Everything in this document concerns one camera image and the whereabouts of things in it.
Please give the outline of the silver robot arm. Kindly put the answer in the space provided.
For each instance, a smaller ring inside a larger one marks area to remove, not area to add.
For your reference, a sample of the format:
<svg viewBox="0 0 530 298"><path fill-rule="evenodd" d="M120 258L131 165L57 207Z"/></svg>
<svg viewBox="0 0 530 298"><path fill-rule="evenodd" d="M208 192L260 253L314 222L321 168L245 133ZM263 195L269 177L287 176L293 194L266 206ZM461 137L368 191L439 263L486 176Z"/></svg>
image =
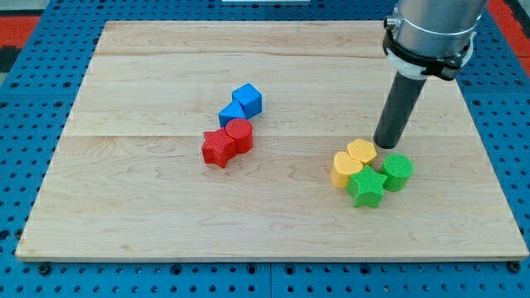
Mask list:
<svg viewBox="0 0 530 298"><path fill-rule="evenodd" d="M453 80L474 51L486 0L399 0L383 21L383 50L397 72L414 80Z"/></svg>

